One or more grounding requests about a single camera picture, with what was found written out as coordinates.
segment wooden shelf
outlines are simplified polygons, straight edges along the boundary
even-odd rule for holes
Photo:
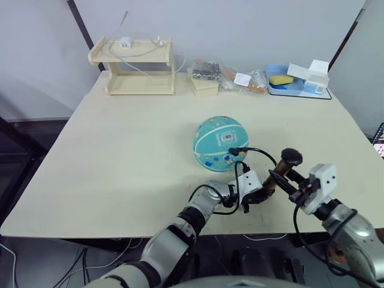
[[[107,92],[111,95],[122,94],[173,94],[171,72],[149,72],[148,77],[140,72],[119,74],[109,83]]]
[[[107,41],[103,37],[96,45],[92,48],[89,53],[88,59],[93,63],[100,62],[125,62],[137,63],[137,62],[170,62],[170,50],[172,42],[171,40],[162,40],[162,47],[156,47],[151,40],[134,40],[131,48],[121,48],[119,40]]]
[[[107,41],[105,37],[88,53],[92,65],[104,62],[109,70],[106,92],[121,94],[174,94],[175,63],[172,57],[172,40],[162,40],[156,48],[151,40],[134,40],[131,48],[121,48],[119,40]],[[120,62],[165,63],[170,71],[121,71]]]

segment teal ball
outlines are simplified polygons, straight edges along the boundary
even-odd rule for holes
[[[229,148],[247,147],[247,132],[236,120],[227,116],[215,116],[202,122],[193,136],[193,153],[198,162],[215,172],[230,171],[236,161],[243,161],[245,153],[238,156],[228,153]]]

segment plastic bag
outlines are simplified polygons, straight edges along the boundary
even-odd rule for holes
[[[220,81],[221,71],[218,63],[195,59],[192,67],[188,69],[190,76],[194,79]]]
[[[222,90],[230,90],[230,91],[244,91],[251,90],[257,93],[266,92],[268,82],[266,80],[266,76],[261,69],[255,69],[247,74],[240,74],[239,76],[250,76],[250,80],[247,86],[242,86],[235,83],[237,72],[231,72],[229,68],[221,68],[221,80],[220,80],[220,88]]]

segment black cable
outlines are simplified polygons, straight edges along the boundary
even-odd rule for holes
[[[332,266],[331,266],[331,263],[329,262],[329,248],[331,246],[331,243],[335,240],[335,238],[337,237],[337,235],[340,234],[340,231],[342,230],[342,228],[349,222],[349,220],[351,220],[356,214],[358,213],[358,211],[356,209],[352,209],[352,213],[343,221],[341,222],[341,224],[336,228],[335,232],[332,233],[330,239],[327,241],[326,243],[326,247],[325,247],[325,262],[326,262],[326,265],[328,267],[328,269],[333,273],[335,274],[336,276],[345,276],[346,273],[344,272],[338,272],[337,270],[335,270]]]
[[[261,149],[259,149],[259,148],[250,148],[250,147],[246,147],[246,149],[248,150],[248,151],[255,151],[255,152],[259,152],[259,153],[261,153],[261,154],[264,154],[265,156],[267,156],[272,162],[273,162],[273,164],[276,166],[277,165],[277,162],[276,162],[276,160],[275,160],[275,158],[274,157],[272,157],[271,155],[269,155],[267,152],[265,152],[264,150],[261,150]]]
[[[61,283],[61,281],[72,271],[72,269],[74,268],[74,266],[76,265],[76,263],[80,260],[81,256],[83,255],[85,251],[85,248],[80,252],[79,256],[76,258],[76,260],[74,261],[74,263],[72,264],[71,268],[68,270],[67,273],[65,273],[65,275],[53,286],[53,288],[55,288],[57,285],[59,285]]]
[[[86,280],[85,280],[85,276],[86,276],[86,279],[88,280],[88,283],[91,282],[90,278],[89,278],[89,272],[86,268],[86,254],[88,252],[88,248],[85,248],[85,251],[83,253],[83,279],[84,279],[84,286],[86,285]]]
[[[267,156],[272,162],[273,164],[276,166],[277,165],[277,162],[275,160],[274,157],[272,157],[271,155],[269,155],[267,152],[265,152],[264,150],[261,150],[259,148],[252,148],[252,147],[238,147],[238,148],[229,148],[228,152],[234,156],[237,156],[239,155],[240,152],[247,152],[247,151],[255,151],[255,152],[259,152],[261,154],[264,154],[265,156]]]
[[[196,187],[195,190],[193,190],[191,196],[190,196],[190,199],[188,201],[190,201],[192,199],[192,197],[195,195],[195,193],[202,187],[206,187],[206,188],[209,188],[209,189],[212,189],[213,192],[215,192],[217,194],[217,196],[220,198],[221,202],[224,202],[224,197],[219,193],[219,191],[216,190],[215,187],[212,187],[210,185],[207,185],[207,184],[202,184],[202,185],[199,185]]]
[[[305,249],[307,249],[307,251],[309,253],[312,254],[313,257],[315,257],[317,260],[323,262],[324,264],[326,264],[326,260],[323,259],[320,255],[318,255],[315,251],[313,251],[309,246],[308,244],[306,243],[306,241],[304,240],[304,238],[302,237],[301,235],[301,232],[299,231],[299,227],[298,227],[298,221],[297,221],[297,216],[298,216],[298,211],[299,211],[299,205],[296,205],[295,207],[295,210],[293,212],[293,225],[295,227],[295,231],[296,231],[296,234],[299,238],[299,240],[301,241],[301,243],[303,244],[303,246],[305,247]],[[345,273],[346,275],[348,276],[351,276],[353,277],[354,279],[356,280],[359,280],[360,282],[363,282],[364,284],[368,285],[369,287],[373,287],[375,288],[376,286],[373,285],[371,282],[367,281],[366,279],[356,275],[355,273],[353,273],[352,271],[348,271],[348,270],[345,270],[344,268],[338,266],[338,265],[335,265],[335,264],[332,264],[330,263],[330,266],[333,268],[333,269],[336,269],[336,270],[339,270],[340,272],[343,272]]]
[[[239,190],[238,164],[242,164],[244,170],[248,168],[248,166],[243,161],[236,161],[235,162],[235,178],[236,178],[236,190],[237,190],[236,206],[235,206],[234,210],[232,210],[230,212],[214,212],[214,214],[218,214],[218,215],[231,215],[231,214],[235,213],[239,209],[239,206],[240,206],[240,190]],[[220,192],[216,190],[216,188],[214,188],[214,187],[212,187],[210,185],[207,185],[207,184],[202,184],[202,185],[197,186],[196,189],[193,190],[193,192],[192,192],[192,194],[190,196],[189,201],[191,201],[191,199],[195,195],[195,193],[200,188],[202,188],[202,187],[207,187],[207,188],[211,189],[220,198],[221,202],[224,203],[223,195],[221,195]]]
[[[240,206],[240,189],[239,189],[239,175],[238,175],[238,164],[242,164],[243,169],[246,169],[248,166],[243,161],[236,161],[235,162],[235,179],[236,179],[236,190],[237,190],[237,197],[236,197],[236,206],[235,208],[230,212],[214,212],[214,214],[217,215],[232,215],[235,213]]]

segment label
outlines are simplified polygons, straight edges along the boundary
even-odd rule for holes
[[[326,86],[313,81],[305,81],[303,91],[321,95]]]
[[[222,142],[230,141],[230,140],[233,140],[233,134],[231,132],[221,135],[221,141]]]
[[[242,74],[242,73],[236,73],[234,83],[237,85],[248,87],[250,84],[251,76]]]
[[[373,148],[380,154],[381,157],[384,157],[384,144],[374,144]]]

